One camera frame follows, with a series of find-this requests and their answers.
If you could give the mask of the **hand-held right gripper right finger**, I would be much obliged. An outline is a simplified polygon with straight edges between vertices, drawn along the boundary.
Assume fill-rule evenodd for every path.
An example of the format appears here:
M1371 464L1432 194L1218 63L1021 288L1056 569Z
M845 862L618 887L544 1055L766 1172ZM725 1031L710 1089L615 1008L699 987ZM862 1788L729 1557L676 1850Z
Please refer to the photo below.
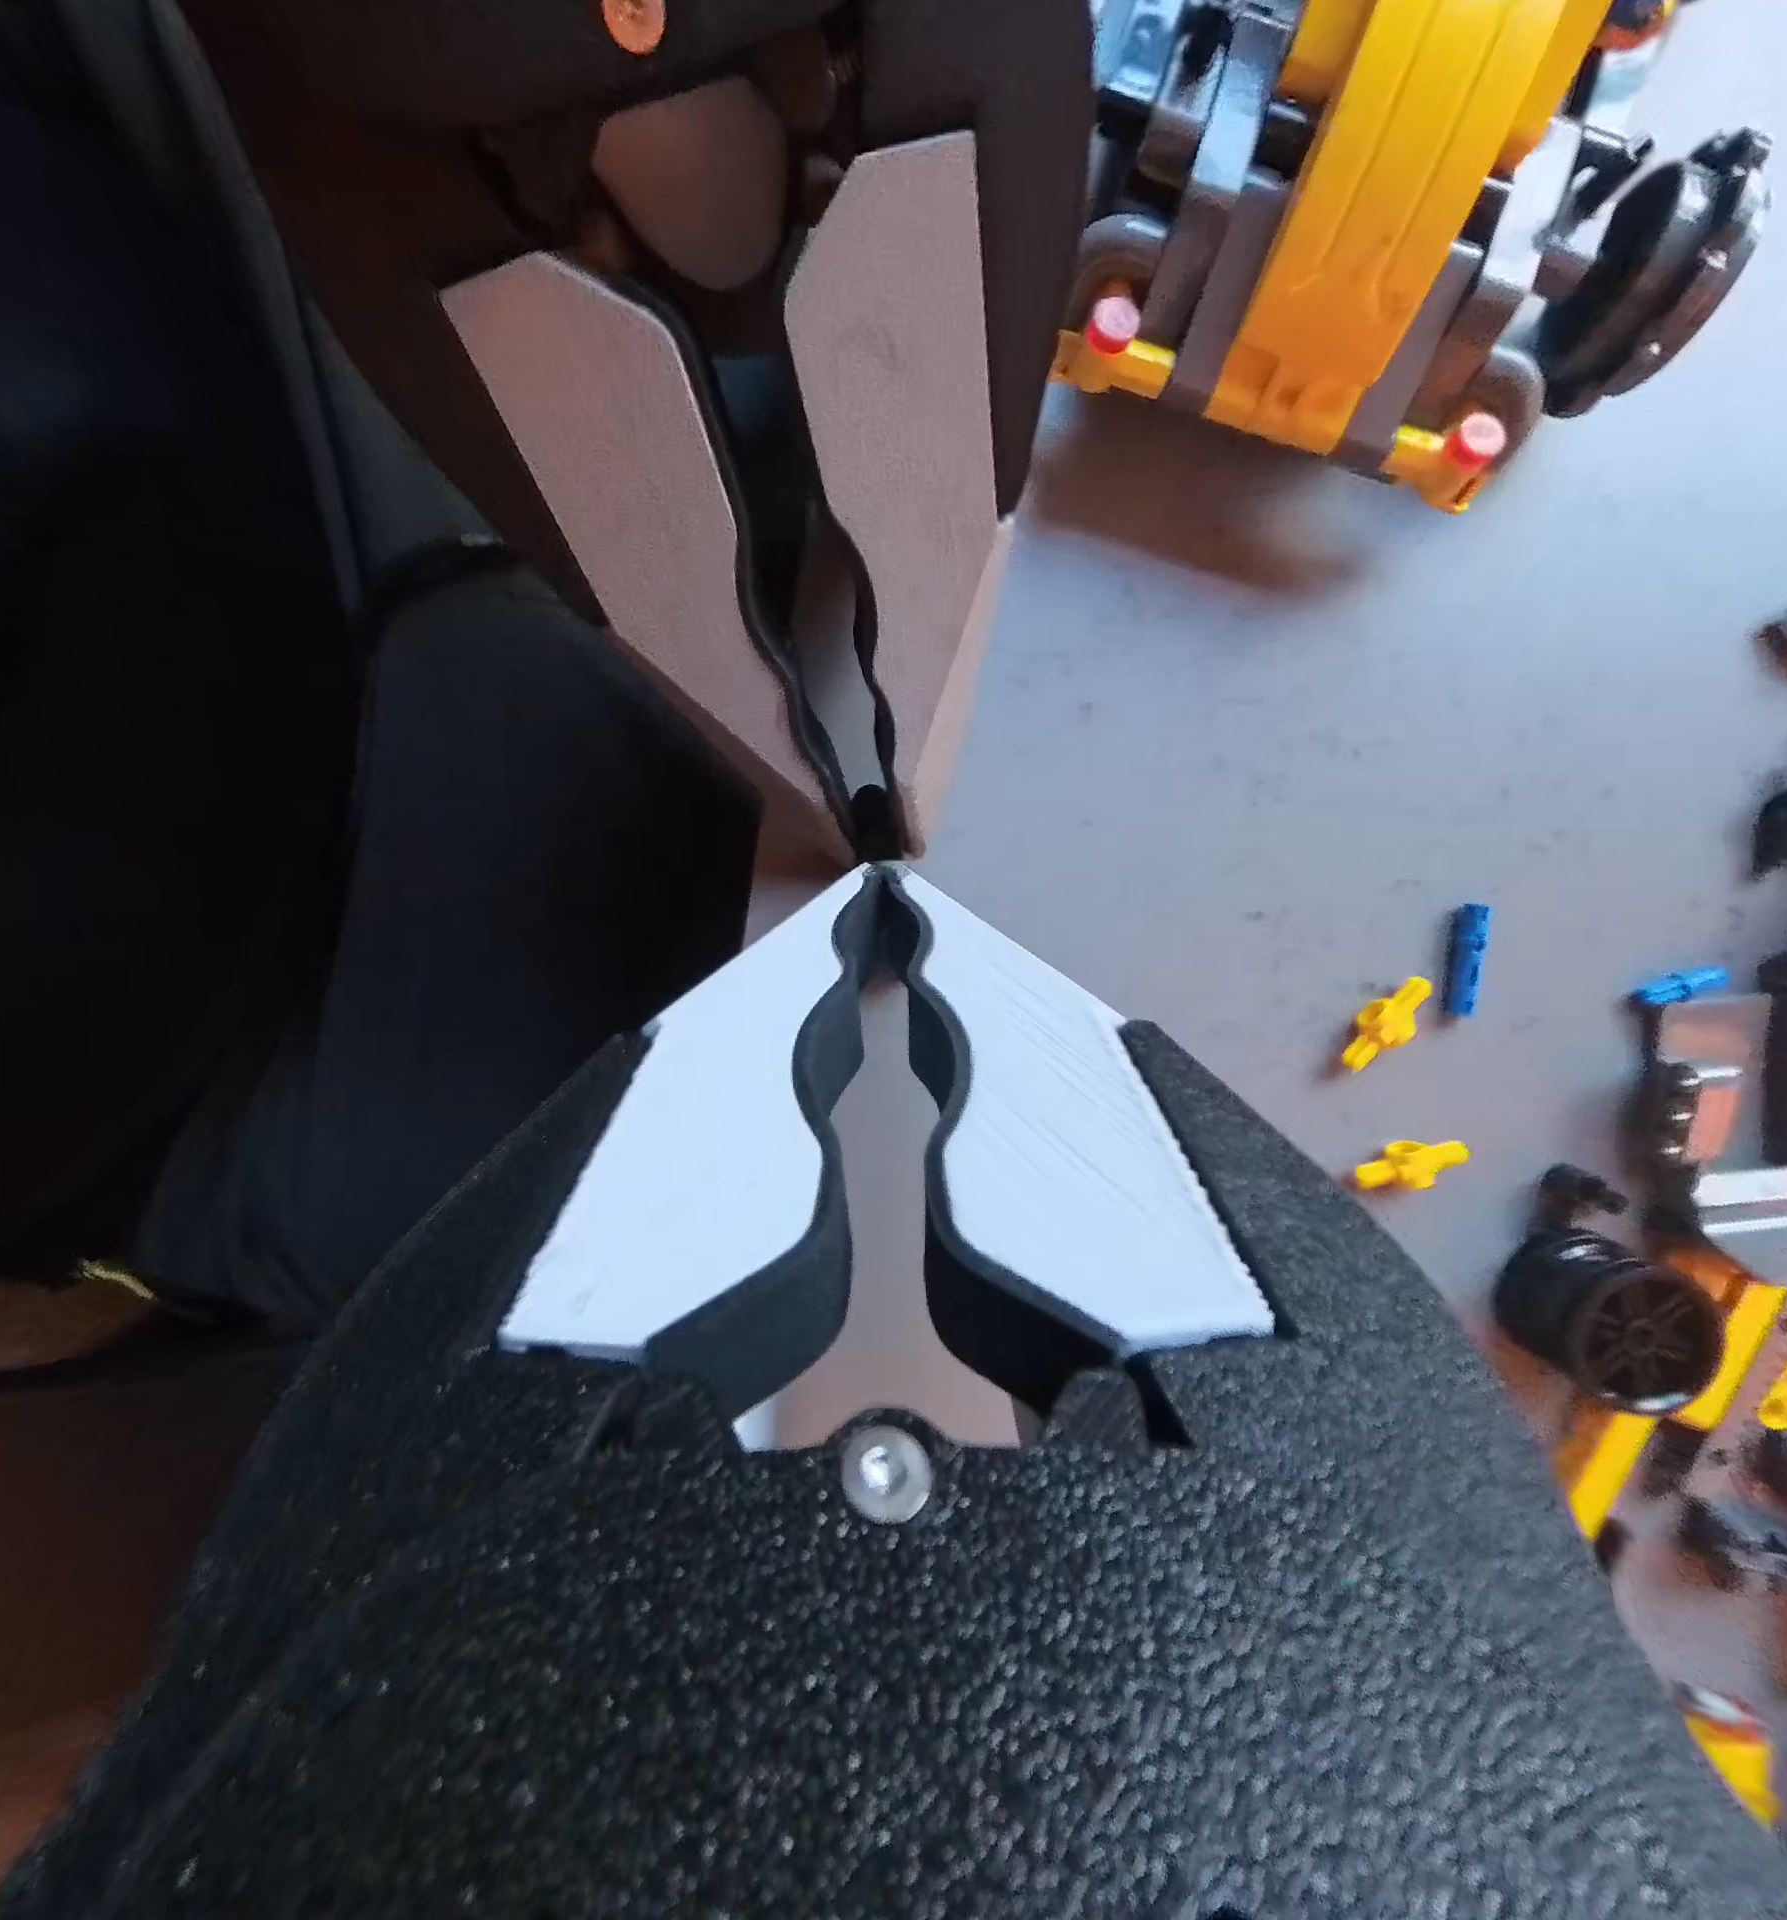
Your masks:
M932 1101L940 1343L1021 1411L1075 1377L1274 1339L1274 1306L1131 1061L1125 1018L907 870L880 870L907 1071Z

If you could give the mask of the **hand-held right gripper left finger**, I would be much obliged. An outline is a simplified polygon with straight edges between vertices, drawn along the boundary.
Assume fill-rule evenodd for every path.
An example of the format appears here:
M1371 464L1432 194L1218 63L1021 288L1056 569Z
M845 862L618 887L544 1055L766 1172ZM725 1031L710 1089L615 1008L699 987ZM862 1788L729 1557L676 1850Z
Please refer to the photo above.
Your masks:
M862 1063L880 882L832 882L651 1022L500 1347L691 1377L720 1411L832 1347L854 1276L832 1109Z

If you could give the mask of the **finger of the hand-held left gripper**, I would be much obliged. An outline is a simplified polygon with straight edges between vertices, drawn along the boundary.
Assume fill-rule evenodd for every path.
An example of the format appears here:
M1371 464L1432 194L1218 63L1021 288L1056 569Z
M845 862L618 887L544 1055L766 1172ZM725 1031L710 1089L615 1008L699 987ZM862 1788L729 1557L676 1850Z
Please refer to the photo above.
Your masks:
M975 133L860 155L782 321L818 480L873 591L891 782L923 856L1001 603Z
M795 843L854 862L854 810L766 607L715 371L686 326L551 252L476 272L440 310L609 634Z

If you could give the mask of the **grey desk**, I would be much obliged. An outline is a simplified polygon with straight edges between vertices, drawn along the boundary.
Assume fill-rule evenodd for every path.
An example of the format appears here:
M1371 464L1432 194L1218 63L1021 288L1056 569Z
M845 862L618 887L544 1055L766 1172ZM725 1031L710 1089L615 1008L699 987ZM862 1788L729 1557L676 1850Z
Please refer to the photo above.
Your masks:
M993 723L943 882L1102 987L1154 987L1212 1071L1191 1141L1298 1339L1169 1366L1201 1451L938 1454L900 1528L842 1522L862 1627L836 1677L926 1743L862 1749L845 1812L950 1837L873 1918L1787 1918L1787 1848L1698 1754L1551 1479L1567 1385L1492 1326L1549 1163L1629 1193L1641 976L1787 946L1748 826L1787 779L1787 5L1720 5L1671 105L1741 80L1772 129L1756 264L1659 392L1551 426L1470 525L1309 483L1362 535L1330 593L1169 623L1102 558L1037 558L1006 666L1075 666ZM1442 1015L1458 902L1477 1006ZM1432 981L1415 1040L1336 1071L1355 1015ZM1387 1141L1466 1141L1358 1193Z

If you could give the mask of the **person's left hand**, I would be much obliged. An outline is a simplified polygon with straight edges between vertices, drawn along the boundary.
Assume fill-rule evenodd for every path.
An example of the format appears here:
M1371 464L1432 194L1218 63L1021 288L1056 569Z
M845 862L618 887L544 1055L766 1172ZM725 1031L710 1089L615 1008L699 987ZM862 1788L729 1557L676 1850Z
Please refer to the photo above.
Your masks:
M785 233L792 148L746 76L720 76L597 124L593 181L686 283L738 292Z

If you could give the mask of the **person's dark pants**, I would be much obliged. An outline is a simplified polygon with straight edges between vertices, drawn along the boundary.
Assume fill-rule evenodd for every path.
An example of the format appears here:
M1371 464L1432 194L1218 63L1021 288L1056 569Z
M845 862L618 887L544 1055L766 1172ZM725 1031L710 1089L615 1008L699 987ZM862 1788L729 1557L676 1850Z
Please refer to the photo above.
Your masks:
M327 1323L602 1044L745 936L762 794L532 569L386 618L326 981L189 1118L119 1269Z

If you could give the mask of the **yellow toy brick car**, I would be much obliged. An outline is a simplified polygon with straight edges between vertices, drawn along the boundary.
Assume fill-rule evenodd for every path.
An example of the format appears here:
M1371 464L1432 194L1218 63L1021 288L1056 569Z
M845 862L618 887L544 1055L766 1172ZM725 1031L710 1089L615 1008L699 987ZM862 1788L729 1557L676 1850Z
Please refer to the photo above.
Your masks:
M1094 5L1051 379L1466 512L1542 419L1659 377L1769 212L1769 133L1634 129L1684 5Z

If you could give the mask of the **person's black jacket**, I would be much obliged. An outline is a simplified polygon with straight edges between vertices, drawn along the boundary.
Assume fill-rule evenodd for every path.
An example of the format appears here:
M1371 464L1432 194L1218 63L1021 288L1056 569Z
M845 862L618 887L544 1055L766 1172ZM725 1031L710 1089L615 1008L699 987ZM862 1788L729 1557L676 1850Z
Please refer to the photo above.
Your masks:
M114 1254L313 997L365 650L170 5L0 5L0 1280Z

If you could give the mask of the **black spoked toy wheel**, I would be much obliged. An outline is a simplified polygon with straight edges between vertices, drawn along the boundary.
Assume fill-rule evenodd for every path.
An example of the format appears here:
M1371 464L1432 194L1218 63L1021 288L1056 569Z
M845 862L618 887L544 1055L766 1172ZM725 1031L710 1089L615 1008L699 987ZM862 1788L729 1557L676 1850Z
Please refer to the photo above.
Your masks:
M1502 1268L1497 1326L1584 1402L1671 1416L1723 1367L1723 1307L1676 1268L1591 1226L1529 1232Z

